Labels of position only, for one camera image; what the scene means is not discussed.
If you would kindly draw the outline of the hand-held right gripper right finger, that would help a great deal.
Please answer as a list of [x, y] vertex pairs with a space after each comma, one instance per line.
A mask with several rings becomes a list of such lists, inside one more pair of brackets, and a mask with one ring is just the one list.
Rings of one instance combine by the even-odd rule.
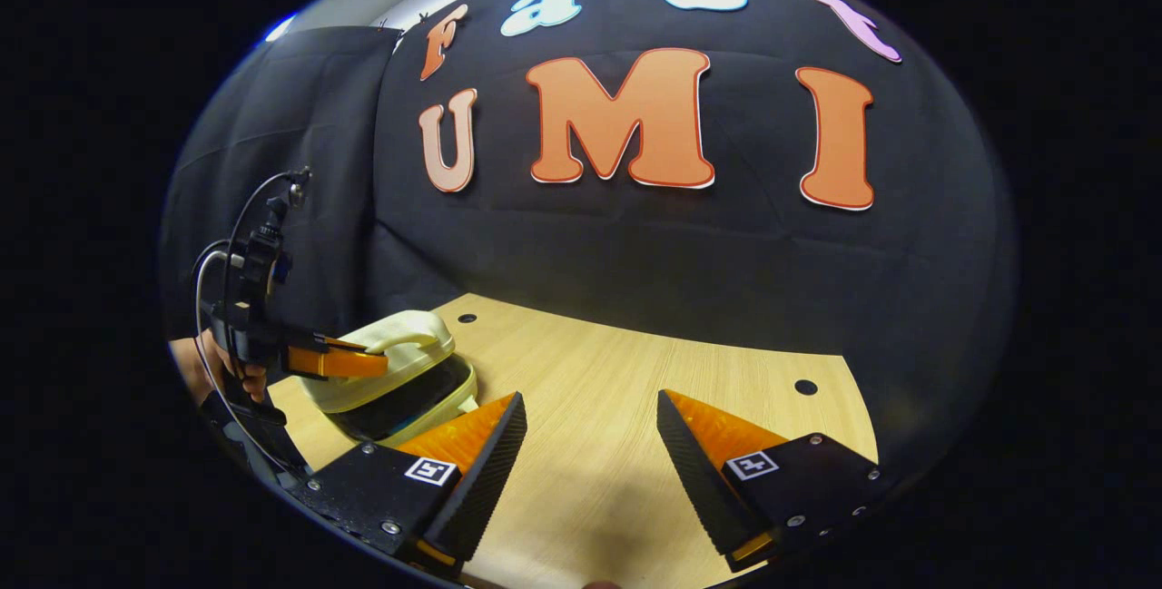
[[782, 437], [681, 392], [657, 395], [657, 432], [730, 572], [806, 555], [894, 487], [883, 466], [834, 437]]

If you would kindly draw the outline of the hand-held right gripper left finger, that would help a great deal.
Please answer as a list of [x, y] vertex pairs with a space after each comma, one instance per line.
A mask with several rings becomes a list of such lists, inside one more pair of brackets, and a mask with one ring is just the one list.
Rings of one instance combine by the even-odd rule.
[[404, 444], [357, 445], [290, 496], [399, 563], [457, 574], [476, 554], [526, 432], [526, 403], [510, 392]]

